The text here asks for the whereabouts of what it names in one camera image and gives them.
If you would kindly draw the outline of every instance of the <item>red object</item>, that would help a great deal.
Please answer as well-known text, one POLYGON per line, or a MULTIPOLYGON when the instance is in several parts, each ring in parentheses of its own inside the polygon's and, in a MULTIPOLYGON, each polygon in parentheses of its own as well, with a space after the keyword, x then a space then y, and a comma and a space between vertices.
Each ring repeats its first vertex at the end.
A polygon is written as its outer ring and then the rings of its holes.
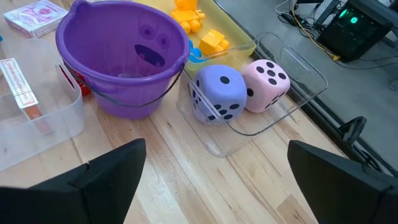
MULTIPOLYGON (((69 81, 69 83, 71 84, 71 86, 73 86, 72 82, 70 81, 69 77, 67 77, 67 75, 66 75, 65 72, 63 71, 62 67, 60 67, 60 68, 61 68, 61 71, 63 72, 63 75, 68 79, 68 81, 69 81)), ((83 78, 82 75, 80 75, 80 74, 77 73, 76 71, 73 71, 73 72, 74 72, 74 74, 75 74, 77 77, 79 77, 81 80, 85 81, 85 79, 83 78)), ((75 78, 75 81, 77 82, 77 84, 79 84, 79 87, 80 87, 80 89, 81 89, 81 94, 82 94, 83 96, 89 95, 89 94, 91 93, 91 90, 90 90, 89 88, 87 88, 87 86, 83 85, 83 84, 82 84, 81 82, 79 82, 76 78, 75 78)))

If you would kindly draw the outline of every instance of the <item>orange toy figure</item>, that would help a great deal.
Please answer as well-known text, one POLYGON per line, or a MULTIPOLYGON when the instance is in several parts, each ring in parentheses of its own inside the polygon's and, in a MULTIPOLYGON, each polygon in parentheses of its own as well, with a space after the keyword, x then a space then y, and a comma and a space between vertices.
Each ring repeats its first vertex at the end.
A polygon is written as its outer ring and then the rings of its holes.
POLYGON ((185 30, 187 34, 198 32, 205 19, 205 14, 201 10, 174 10, 172 11, 172 18, 175 19, 185 30))
POLYGON ((212 55, 222 52, 229 48, 229 42, 225 40, 225 36, 217 30, 210 30, 201 40, 199 49, 205 55, 212 55))
POLYGON ((195 11, 197 9, 198 0, 174 0, 174 4, 179 11, 195 11))

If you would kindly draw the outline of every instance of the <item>green light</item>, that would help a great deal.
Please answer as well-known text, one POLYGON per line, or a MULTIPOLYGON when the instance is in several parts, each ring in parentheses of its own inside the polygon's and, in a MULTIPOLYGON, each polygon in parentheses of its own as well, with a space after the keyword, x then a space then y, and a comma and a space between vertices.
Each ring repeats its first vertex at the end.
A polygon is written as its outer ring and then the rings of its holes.
POLYGON ((357 21, 358 21, 358 18, 357 18, 357 17, 353 17, 353 18, 351 19, 351 23, 352 23, 352 24, 356 23, 357 21))
POLYGON ((343 15, 345 15, 347 13, 347 9, 345 9, 341 14, 340 14, 340 16, 338 16, 339 18, 341 18, 341 17, 343 17, 343 15))

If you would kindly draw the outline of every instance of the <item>yellow tray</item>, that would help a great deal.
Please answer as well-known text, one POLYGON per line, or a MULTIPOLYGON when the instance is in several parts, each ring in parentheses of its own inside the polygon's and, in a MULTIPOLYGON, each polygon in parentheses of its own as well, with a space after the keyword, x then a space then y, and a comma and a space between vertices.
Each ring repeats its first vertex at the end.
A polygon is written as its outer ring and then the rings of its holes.
MULTIPOLYGON (((137 0, 136 2, 154 7, 167 14, 170 14, 173 9, 175 9, 174 0, 137 0)), ((206 19, 199 32, 188 35, 194 47, 198 47, 200 39, 211 29, 215 29, 225 35, 225 39, 229 41, 230 49, 224 52, 222 56, 211 57, 211 59, 206 62, 193 63, 188 61, 185 70, 189 76, 193 78, 199 69, 216 64, 229 65, 230 67, 240 70, 249 60, 249 56, 256 48, 256 43, 252 41, 250 36, 248 36, 229 15, 214 2, 214 0, 198 0, 198 9, 205 13, 206 19)))

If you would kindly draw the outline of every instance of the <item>die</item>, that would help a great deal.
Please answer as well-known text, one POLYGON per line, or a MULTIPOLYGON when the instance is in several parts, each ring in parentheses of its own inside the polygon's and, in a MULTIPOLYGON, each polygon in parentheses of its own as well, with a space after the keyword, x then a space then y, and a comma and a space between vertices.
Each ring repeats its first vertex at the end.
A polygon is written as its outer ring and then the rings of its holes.
MULTIPOLYGON (((225 121, 237 118, 242 113, 247 99, 246 85, 237 70, 226 65, 207 66, 197 73, 193 85, 200 89, 225 121)), ((200 121, 207 124, 221 121, 209 110, 194 89, 191 96, 193 113, 200 121)))
POLYGON ((247 86, 246 109, 262 113, 287 93, 290 79, 285 71, 270 60, 256 60, 242 73, 247 86))

